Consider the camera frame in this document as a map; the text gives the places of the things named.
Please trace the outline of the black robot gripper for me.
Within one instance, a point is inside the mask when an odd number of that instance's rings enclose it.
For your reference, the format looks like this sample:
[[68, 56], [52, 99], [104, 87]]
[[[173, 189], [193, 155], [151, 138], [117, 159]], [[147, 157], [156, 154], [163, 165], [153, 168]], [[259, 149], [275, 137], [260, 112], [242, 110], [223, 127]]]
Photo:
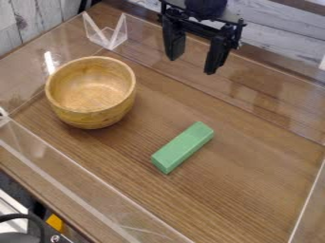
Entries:
[[159, 0], [164, 54], [175, 61], [185, 50], [185, 31], [211, 38], [204, 73], [212, 75], [223, 66], [229, 49], [238, 49], [246, 27], [242, 17], [227, 9], [228, 0]]

